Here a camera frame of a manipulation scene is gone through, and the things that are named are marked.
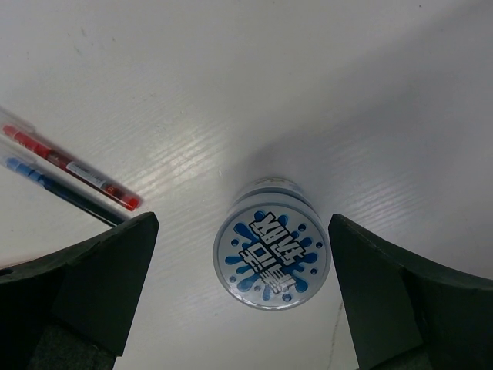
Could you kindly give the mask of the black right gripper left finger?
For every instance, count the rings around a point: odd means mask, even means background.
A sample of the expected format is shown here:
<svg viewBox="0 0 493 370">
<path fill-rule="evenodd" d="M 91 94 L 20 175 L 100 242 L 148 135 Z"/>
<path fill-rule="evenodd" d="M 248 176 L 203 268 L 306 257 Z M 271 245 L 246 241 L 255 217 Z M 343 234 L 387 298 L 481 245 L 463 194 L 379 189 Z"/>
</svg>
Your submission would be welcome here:
<svg viewBox="0 0 493 370">
<path fill-rule="evenodd" d="M 153 256 L 153 212 L 1 269 L 3 369 L 111 369 L 122 356 Z"/>
</svg>

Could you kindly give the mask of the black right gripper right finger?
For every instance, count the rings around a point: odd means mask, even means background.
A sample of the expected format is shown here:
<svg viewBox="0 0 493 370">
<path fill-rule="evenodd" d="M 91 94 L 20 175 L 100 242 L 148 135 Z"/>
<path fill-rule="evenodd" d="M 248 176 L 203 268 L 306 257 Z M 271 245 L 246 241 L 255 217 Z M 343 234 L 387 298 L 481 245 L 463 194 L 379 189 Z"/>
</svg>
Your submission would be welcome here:
<svg viewBox="0 0 493 370">
<path fill-rule="evenodd" d="M 361 369 L 490 369 L 492 282 L 392 244 L 349 218 L 328 225 Z"/>
</svg>

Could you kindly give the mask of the blue round splash-lid container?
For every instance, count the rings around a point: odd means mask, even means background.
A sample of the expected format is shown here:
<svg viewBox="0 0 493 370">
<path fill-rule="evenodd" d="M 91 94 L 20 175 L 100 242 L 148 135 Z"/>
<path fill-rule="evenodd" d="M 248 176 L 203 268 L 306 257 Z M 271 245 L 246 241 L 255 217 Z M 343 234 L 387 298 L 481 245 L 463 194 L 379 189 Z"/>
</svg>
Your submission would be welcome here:
<svg viewBox="0 0 493 370">
<path fill-rule="evenodd" d="M 246 306 L 284 311 L 310 300 L 331 265 L 321 220 L 292 181 L 267 177 L 233 202 L 213 244 L 222 286 Z"/>
</svg>

